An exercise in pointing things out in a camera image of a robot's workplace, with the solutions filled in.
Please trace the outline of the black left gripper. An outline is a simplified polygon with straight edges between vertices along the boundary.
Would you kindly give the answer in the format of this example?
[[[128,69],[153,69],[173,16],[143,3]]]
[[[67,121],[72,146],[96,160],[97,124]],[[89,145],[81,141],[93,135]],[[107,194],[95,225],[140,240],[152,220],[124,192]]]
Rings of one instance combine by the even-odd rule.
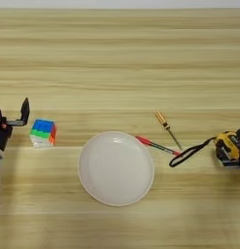
[[[6,117],[2,116],[0,110],[0,150],[5,150],[8,139],[11,137],[13,128],[12,126],[25,126],[27,125],[30,114],[30,106],[28,98],[25,98],[20,109],[20,119],[15,121],[7,121]]]

